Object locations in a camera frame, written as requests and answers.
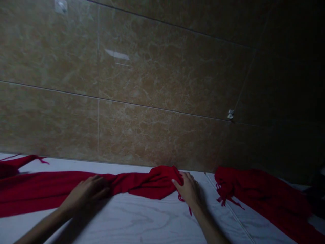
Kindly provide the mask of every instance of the right hand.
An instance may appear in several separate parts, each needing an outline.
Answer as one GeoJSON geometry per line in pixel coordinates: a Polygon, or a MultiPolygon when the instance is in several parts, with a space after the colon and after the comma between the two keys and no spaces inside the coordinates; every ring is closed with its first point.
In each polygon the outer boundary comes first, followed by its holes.
{"type": "Polygon", "coordinates": [[[178,184],[176,180],[172,179],[172,182],[175,185],[177,191],[180,193],[189,207],[193,207],[193,205],[201,205],[202,202],[200,198],[200,187],[198,182],[189,172],[180,172],[180,174],[184,180],[184,184],[182,186],[178,184]]]}

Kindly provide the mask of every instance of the beige marble tile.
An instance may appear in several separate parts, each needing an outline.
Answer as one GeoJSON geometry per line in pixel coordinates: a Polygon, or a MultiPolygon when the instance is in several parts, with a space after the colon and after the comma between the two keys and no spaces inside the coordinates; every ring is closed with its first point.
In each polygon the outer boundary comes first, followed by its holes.
{"type": "Polygon", "coordinates": [[[321,67],[256,54],[234,120],[253,125],[317,121],[324,108],[321,67]]]}
{"type": "Polygon", "coordinates": [[[320,125],[278,122],[270,133],[264,163],[259,169],[293,183],[310,185],[324,163],[325,134],[320,125]]]}
{"type": "Polygon", "coordinates": [[[99,96],[226,119],[252,50],[100,7],[99,96]]]}
{"type": "Polygon", "coordinates": [[[256,47],[272,1],[95,0],[249,47],[256,47]]]}
{"type": "Polygon", "coordinates": [[[1,80],[98,95],[98,6],[67,2],[66,15],[54,0],[0,2],[1,80]]]}
{"type": "Polygon", "coordinates": [[[0,151],[97,160],[97,99],[0,82],[0,151]]]}
{"type": "Polygon", "coordinates": [[[224,166],[246,170],[265,163],[270,131],[267,127],[231,123],[218,154],[216,168],[224,166]]]}
{"type": "Polygon", "coordinates": [[[212,172],[229,122],[100,100],[99,160],[212,172]]]}
{"type": "Polygon", "coordinates": [[[278,1],[260,49],[303,61],[323,61],[323,1],[278,1]]]}
{"type": "Polygon", "coordinates": [[[310,184],[324,162],[324,149],[324,131],[315,124],[231,124],[216,165],[242,170],[256,168],[293,183],[310,184]]]}

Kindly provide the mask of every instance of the hand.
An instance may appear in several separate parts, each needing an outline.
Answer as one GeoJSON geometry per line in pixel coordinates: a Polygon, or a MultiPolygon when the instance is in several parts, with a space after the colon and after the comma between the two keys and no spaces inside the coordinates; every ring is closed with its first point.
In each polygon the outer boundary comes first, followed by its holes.
{"type": "Polygon", "coordinates": [[[172,179],[173,184],[175,185],[177,191],[180,193],[184,201],[190,207],[193,205],[202,205],[201,198],[200,198],[200,187],[198,182],[194,179],[193,175],[189,172],[183,173],[180,172],[184,179],[184,184],[180,186],[178,182],[172,179]]]}
{"type": "Polygon", "coordinates": [[[70,217],[89,202],[95,202],[109,192],[107,181],[99,175],[91,176],[80,182],[58,208],[70,217]]]}

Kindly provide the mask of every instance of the red fabric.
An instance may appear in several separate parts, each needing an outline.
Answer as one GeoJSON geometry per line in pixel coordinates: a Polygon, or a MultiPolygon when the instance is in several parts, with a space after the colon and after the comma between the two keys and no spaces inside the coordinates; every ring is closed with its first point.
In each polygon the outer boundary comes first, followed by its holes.
{"type": "Polygon", "coordinates": [[[308,223],[312,213],[305,196],[282,180],[256,169],[224,167],[218,168],[215,179],[223,205],[226,199],[234,202],[235,196],[297,243],[325,243],[325,236],[308,223]]]}
{"type": "MultiPolygon", "coordinates": [[[[18,169],[43,158],[30,155],[0,162],[0,217],[57,208],[82,180],[95,173],[67,171],[18,174],[18,169]]],[[[162,199],[173,193],[175,179],[183,184],[176,167],[159,166],[149,173],[101,174],[110,184],[110,194],[128,192],[151,199],[162,199]]]]}

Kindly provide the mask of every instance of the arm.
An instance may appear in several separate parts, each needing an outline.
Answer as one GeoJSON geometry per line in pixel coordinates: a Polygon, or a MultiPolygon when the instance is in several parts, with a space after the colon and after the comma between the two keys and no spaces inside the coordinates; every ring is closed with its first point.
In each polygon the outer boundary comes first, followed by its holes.
{"type": "Polygon", "coordinates": [[[94,203],[104,197],[108,191],[107,182],[98,175],[80,182],[57,210],[42,219],[14,244],[44,243],[64,223],[71,219],[79,209],[89,202],[94,203]]]}
{"type": "Polygon", "coordinates": [[[229,244],[230,242],[224,236],[220,228],[215,224],[211,214],[204,207],[201,198],[198,182],[190,173],[181,172],[184,185],[180,186],[177,181],[172,180],[178,192],[192,209],[208,244],[229,244]]]}

